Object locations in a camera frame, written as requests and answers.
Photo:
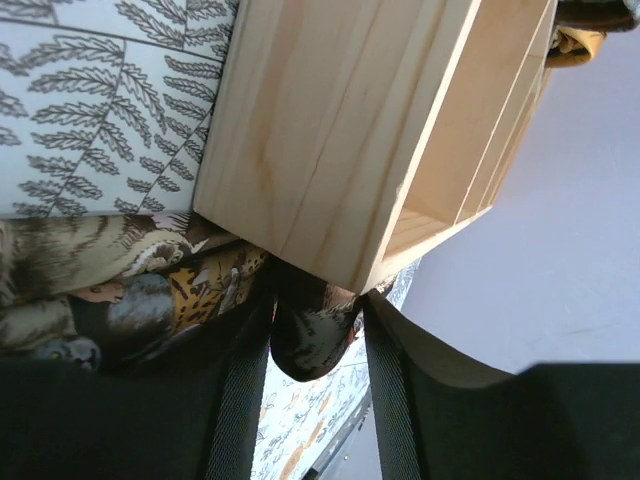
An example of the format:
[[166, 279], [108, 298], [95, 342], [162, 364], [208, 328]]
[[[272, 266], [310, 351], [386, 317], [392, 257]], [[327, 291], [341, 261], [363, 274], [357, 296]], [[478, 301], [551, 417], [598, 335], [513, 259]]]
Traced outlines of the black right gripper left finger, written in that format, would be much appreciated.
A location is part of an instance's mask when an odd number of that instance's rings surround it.
[[253, 293], [114, 375], [67, 361], [3, 361], [2, 477], [249, 478], [272, 314], [272, 294]]

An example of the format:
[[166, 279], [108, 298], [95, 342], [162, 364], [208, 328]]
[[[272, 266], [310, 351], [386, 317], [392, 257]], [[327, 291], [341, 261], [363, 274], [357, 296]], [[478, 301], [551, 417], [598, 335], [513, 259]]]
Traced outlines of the brown cat print tie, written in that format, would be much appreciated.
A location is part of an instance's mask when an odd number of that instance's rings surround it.
[[1, 354], [115, 372], [273, 291], [274, 355], [318, 379], [355, 336], [356, 294], [278, 262], [196, 214], [1, 224]]

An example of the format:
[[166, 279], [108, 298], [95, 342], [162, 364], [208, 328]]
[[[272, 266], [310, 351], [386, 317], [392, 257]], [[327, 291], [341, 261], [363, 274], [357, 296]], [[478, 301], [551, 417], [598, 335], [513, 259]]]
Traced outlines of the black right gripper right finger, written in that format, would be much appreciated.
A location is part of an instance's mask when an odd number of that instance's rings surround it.
[[639, 367], [539, 363], [511, 374], [363, 299], [386, 479], [635, 479]]

